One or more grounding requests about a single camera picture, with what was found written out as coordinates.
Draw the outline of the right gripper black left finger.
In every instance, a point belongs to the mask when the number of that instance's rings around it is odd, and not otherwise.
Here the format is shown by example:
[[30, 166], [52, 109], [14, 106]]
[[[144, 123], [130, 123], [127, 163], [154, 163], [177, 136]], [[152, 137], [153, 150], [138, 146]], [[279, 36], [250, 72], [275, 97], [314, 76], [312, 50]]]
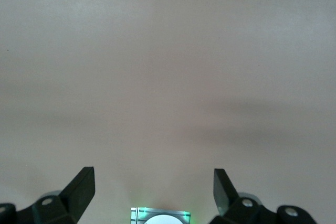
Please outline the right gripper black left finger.
[[95, 195], [93, 167], [84, 167], [58, 194], [41, 197], [18, 211], [1, 203], [1, 223], [78, 223]]

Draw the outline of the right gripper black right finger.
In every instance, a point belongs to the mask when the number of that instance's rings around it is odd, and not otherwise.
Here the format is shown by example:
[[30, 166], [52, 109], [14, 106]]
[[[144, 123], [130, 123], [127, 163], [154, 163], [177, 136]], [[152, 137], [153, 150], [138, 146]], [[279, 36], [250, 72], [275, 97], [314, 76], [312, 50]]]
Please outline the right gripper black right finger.
[[214, 169], [213, 196], [219, 215], [211, 223], [315, 223], [300, 207], [282, 205], [272, 212], [252, 197], [239, 195], [224, 169]]

